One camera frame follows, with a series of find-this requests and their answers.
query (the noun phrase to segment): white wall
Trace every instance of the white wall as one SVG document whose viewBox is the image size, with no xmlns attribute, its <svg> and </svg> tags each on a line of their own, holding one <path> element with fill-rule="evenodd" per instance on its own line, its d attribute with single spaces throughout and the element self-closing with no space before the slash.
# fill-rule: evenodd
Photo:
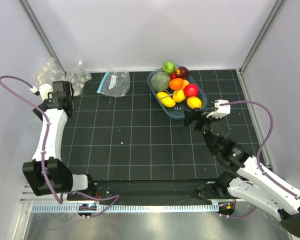
<svg viewBox="0 0 300 240">
<path fill-rule="evenodd" d="M 28 0 L 63 67 L 241 67 L 275 0 Z"/>
<path fill-rule="evenodd" d="M 36 73 L 47 62 L 44 49 L 26 14 L 16 0 L 0 1 L 0 76 L 13 75 L 37 85 Z M 27 86 L 5 81 L 19 94 L 39 104 Z M 31 132 L 31 107 L 0 86 L 0 240 L 11 239 L 25 178 L 24 162 L 31 160 L 39 129 Z"/>
<path fill-rule="evenodd" d="M 300 0 L 287 0 L 244 76 L 253 100 L 274 116 L 268 147 L 276 173 L 300 188 Z M 266 135 L 269 118 L 257 113 Z"/>
</svg>

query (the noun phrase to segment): red apple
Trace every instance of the red apple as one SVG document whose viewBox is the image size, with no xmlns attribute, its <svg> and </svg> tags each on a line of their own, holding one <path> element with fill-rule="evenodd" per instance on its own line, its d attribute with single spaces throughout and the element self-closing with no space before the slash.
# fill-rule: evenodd
<svg viewBox="0 0 300 240">
<path fill-rule="evenodd" d="M 189 74 L 189 70 L 185 66 L 180 66 L 175 70 L 175 75 L 177 78 L 186 79 Z"/>
<path fill-rule="evenodd" d="M 187 98 L 196 97 L 199 94 L 199 88 L 196 84 L 192 83 L 185 86 L 183 92 Z"/>
<path fill-rule="evenodd" d="M 171 73 L 170 78 L 171 80 L 176 79 L 177 78 L 176 73 L 175 72 Z"/>
</svg>

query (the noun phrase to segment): plastic bag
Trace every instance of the plastic bag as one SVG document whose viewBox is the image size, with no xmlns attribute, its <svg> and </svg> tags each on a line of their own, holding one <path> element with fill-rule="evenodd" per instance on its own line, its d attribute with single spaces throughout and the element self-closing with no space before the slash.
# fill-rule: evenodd
<svg viewBox="0 0 300 240">
<path fill-rule="evenodd" d="M 52 83 L 55 81 L 63 81 L 65 75 L 65 72 L 56 63 L 56 60 L 51 57 L 36 78 L 39 81 L 40 86 L 42 84 L 49 84 L 52 86 Z"/>
<path fill-rule="evenodd" d="M 125 96 L 129 88 L 129 72 L 108 71 L 102 78 L 100 86 L 96 92 L 99 94 L 119 98 Z"/>
<path fill-rule="evenodd" d="M 65 81 L 70 82 L 73 87 L 73 95 L 79 96 L 82 93 L 82 89 L 85 86 L 86 81 L 92 79 L 91 74 L 88 72 L 83 72 L 84 65 L 79 62 L 70 72 L 66 73 Z"/>
</svg>

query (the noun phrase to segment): plastic bin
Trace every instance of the plastic bin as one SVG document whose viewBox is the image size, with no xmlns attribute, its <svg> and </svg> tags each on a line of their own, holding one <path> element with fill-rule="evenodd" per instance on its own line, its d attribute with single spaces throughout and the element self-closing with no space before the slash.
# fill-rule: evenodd
<svg viewBox="0 0 300 240">
<path fill-rule="evenodd" d="M 148 85 L 154 95 L 154 97 L 156 98 L 156 100 L 158 101 L 158 103 L 160 104 L 160 106 L 162 107 L 162 109 L 164 110 L 164 112 L 172 119 L 174 120 L 180 120 L 180 119 L 184 119 L 185 118 L 185 113 L 184 111 L 185 110 L 191 110 L 190 107 L 188 107 L 187 105 L 187 100 L 184 100 L 182 102 L 179 102 L 179 103 L 176 103 L 176 105 L 174 107 L 165 107 L 161 101 L 159 100 L 159 98 L 157 97 L 157 93 L 156 91 L 153 89 L 153 87 L 151 86 L 151 78 L 154 74 L 156 74 L 157 72 L 162 72 L 162 68 L 160 69 L 157 69 L 153 72 L 151 72 L 149 75 L 148 75 L 148 78 L 147 78 L 147 82 L 148 82 Z M 208 98 L 207 96 L 205 95 L 204 91 L 202 90 L 202 87 L 199 86 L 196 81 L 194 80 L 194 78 L 189 75 L 187 77 L 187 80 L 190 84 L 196 84 L 199 88 L 199 94 L 197 95 L 197 97 L 201 100 L 202 102 L 202 107 L 201 109 L 204 109 L 208 103 Z"/>
</svg>

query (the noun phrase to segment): white label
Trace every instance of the white label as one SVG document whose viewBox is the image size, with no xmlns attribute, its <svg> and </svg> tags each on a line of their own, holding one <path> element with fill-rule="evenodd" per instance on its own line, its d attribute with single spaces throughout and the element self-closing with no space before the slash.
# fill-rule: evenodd
<svg viewBox="0 0 300 240">
<path fill-rule="evenodd" d="M 116 82 L 117 82 L 117 76 L 112 75 L 111 76 L 111 81 L 110 81 L 110 84 L 109 84 L 109 89 L 112 89 L 116 85 Z"/>
</svg>

